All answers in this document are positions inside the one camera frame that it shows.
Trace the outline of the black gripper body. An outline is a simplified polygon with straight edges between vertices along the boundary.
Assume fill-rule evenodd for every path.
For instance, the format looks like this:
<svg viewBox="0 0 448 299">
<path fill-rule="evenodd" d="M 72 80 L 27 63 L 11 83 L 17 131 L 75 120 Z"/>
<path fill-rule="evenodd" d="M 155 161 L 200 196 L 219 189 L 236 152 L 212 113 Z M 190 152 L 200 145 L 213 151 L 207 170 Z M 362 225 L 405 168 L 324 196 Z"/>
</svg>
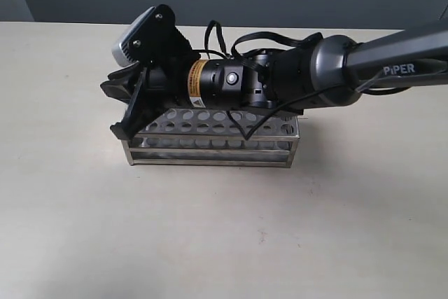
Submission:
<svg viewBox="0 0 448 299">
<path fill-rule="evenodd" d="M 236 60 L 171 58 L 159 63 L 169 78 L 173 107 L 212 110 L 257 110 L 266 107 L 256 72 Z"/>
</svg>

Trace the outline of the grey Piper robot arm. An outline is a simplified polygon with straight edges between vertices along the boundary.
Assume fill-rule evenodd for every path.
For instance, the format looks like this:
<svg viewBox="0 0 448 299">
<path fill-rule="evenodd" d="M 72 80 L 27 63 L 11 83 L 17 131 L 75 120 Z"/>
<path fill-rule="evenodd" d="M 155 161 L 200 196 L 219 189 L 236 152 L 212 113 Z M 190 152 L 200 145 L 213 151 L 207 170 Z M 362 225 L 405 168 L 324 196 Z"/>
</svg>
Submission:
<svg viewBox="0 0 448 299">
<path fill-rule="evenodd" d="M 132 47 L 133 63 L 101 84 L 107 97 L 127 105 L 111 131 L 130 140 L 169 109 L 248 111 L 267 120 L 447 83 L 446 20 L 366 43 L 319 33 L 302 40 L 271 32 L 241 38 L 256 39 L 282 49 L 233 50 L 204 60 L 175 26 L 153 25 Z"/>
</svg>

